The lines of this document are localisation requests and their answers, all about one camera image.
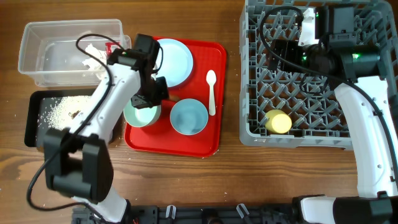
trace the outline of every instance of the dish rack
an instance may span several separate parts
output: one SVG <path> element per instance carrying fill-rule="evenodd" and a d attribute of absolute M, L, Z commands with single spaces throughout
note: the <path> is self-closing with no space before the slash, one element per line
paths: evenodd
<path fill-rule="evenodd" d="M 241 56 L 241 92 L 239 101 L 239 137 L 247 146 L 299 147 L 329 146 L 352 150 L 353 146 L 344 114 L 328 87 L 321 95 L 300 91 L 301 73 L 267 69 L 267 50 L 259 36 L 259 24 L 265 13 L 279 6 L 309 7 L 351 3 L 354 5 L 354 27 L 358 45 L 373 44 L 381 50 L 387 67 L 389 96 L 397 93 L 398 37 L 391 5 L 383 0 L 245 0 L 239 23 Z M 264 35 L 272 40 L 299 40 L 294 11 L 271 15 Z M 318 92 L 326 78 L 308 77 L 304 88 Z M 265 128 L 269 110 L 279 109 L 292 118 L 292 129 L 286 134 L 272 134 Z"/>

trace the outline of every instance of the light blue bowl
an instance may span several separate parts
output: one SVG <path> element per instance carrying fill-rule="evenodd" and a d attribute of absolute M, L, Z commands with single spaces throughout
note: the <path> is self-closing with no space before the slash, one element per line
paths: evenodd
<path fill-rule="evenodd" d="M 208 120 L 209 115 L 205 105 L 194 99 L 179 101 L 170 113 L 173 128 L 187 136 L 201 132 Z"/>

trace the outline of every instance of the plastic container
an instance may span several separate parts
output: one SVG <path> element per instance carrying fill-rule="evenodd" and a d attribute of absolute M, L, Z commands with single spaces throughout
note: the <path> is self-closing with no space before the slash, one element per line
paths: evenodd
<path fill-rule="evenodd" d="M 322 96 L 302 93 L 299 83 L 303 74 L 272 72 L 266 66 L 266 51 L 258 25 L 265 13 L 278 6 L 309 7 L 353 3 L 354 26 L 358 45 L 375 44 L 387 68 L 389 96 L 397 93 L 394 71 L 398 72 L 396 51 L 398 38 L 394 14 L 389 3 L 381 0 L 246 0 L 240 18 L 239 51 L 241 55 L 241 92 L 239 137 L 248 146 L 298 147 L 331 146 L 353 149 L 348 127 L 334 93 L 328 89 Z M 271 15 L 264 32 L 268 44 L 273 39 L 298 40 L 300 31 L 294 25 L 294 12 Z M 308 78 L 304 88 L 318 91 L 325 78 Z M 282 110 L 292 118 L 287 134 L 271 134 L 264 124 L 270 110 Z"/>
<path fill-rule="evenodd" d="M 77 38 L 84 34 L 103 34 L 123 47 L 131 47 L 131 40 L 123 36 L 122 23 L 117 19 L 30 22 L 25 26 L 19 51 L 18 71 L 35 80 L 38 86 L 96 85 L 97 75 L 104 72 L 88 70 L 82 61 L 89 56 L 76 47 Z M 106 50 L 100 37 L 87 37 L 80 42 L 82 49 L 93 44 Z"/>
<path fill-rule="evenodd" d="M 185 136 L 174 130 L 170 122 L 170 112 L 175 102 L 164 100 L 158 121 L 143 128 L 134 128 L 127 124 L 124 139 L 128 146 L 137 151 L 194 157 L 212 156 L 217 151 L 220 142 L 226 51 L 223 46 L 214 42 L 177 40 L 191 51 L 193 70 L 183 83 L 169 88 L 169 94 L 178 96 L 182 100 L 196 99 L 208 109 L 210 89 L 206 82 L 206 75 L 209 70 L 214 70 L 217 76 L 217 82 L 214 85 L 216 114 L 208 117 L 207 125 L 201 132 Z"/>

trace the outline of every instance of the red tray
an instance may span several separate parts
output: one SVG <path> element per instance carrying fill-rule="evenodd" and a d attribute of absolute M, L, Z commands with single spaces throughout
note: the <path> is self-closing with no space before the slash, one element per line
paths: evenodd
<path fill-rule="evenodd" d="M 201 101 L 208 109 L 209 86 L 206 74 L 209 70 L 214 70 L 217 76 L 214 86 L 216 115 L 209 115 L 208 124 L 202 132 L 193 136 L 184 136 L 176 132 L 170 123 L 170 111 L 175 103 L 163 101 L 162 113 L 155 124 L 144 128 L 133 128 L 127 124 L 124 138 L 128 146 L 138 151 L 208 157 L 216 152 L 220 141 L 226 51 L 223 46 L 215 42 L 176 40 L 190 49 L 193 56 L 193 70 L 182 84 L 169 88 L 169 93 L 181 99 L 193 98 Z"/>

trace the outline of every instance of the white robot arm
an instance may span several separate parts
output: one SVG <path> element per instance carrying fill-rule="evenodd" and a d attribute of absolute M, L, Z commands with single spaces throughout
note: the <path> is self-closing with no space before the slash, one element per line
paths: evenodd
<path fill-rule="evenodd" d="M 387 81 L 380 80 L 378 76 L 365 77 L 359 78 L 356 85 L 382 110 L 394 148 L 397 149 L 397 134 L 387 99 Z M 380 194 L 386 194 L 388 197 L 397 196 L 389 145 L 372 106 L 364 96 L 345 84 L 335 89 L 335 95 L 343 109 L 354 147 L 359 197 L 377 199 Z M 303 219 L 309 223 L 338 223 L 335 220 L 335 200 L 336 198 L 331 197 L 303 198 L 300 202 Z"/>
<path fill-rule="evenodd" d="M 133 49 L 116 49 L 108 59 L 110 77 L 101 81 L 90 104 L 78 113 L 71 126 L 63 131 L 50 129 L 44 137 L 45 160 L 51 161 L 49 158 L 56 155 L 45 168 L 47 187 L 83 202 L 103 222 L 122 223 L 129 218 L 128 200 L 111 186 L 113 168 L 107 149 L 123 108 L 128 103 L 139 109 L 157 106 L 169 97 L 165 78 L 154 80 L 151 76 L 156 72 L 153 68 L 159 49 L 156 40 L 141 34 Z M 89 116 L 89 123 L 82 126 Z M 66 139 L 70 143 L 60 152 Z M 81 160 L 68 156 L 78 149 L 83 152 Z"/>

